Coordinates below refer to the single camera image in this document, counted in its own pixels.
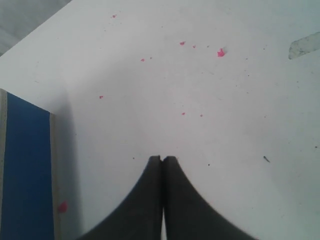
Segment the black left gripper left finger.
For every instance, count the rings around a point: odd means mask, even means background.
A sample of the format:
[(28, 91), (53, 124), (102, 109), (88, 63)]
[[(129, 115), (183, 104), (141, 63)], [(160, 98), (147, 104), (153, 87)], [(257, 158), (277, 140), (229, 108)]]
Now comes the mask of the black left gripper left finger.
[(151, 156), (139, 180), (120, 205), (80, 240), (160, 240), (162, 161)]

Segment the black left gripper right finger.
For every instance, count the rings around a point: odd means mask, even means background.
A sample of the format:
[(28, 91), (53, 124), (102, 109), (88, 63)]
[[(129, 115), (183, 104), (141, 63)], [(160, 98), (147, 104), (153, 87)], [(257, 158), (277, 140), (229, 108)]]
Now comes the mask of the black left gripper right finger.
[(197, 192), (178, 159), (162, 162), (163, 207), (168, 240), (252, 240)]

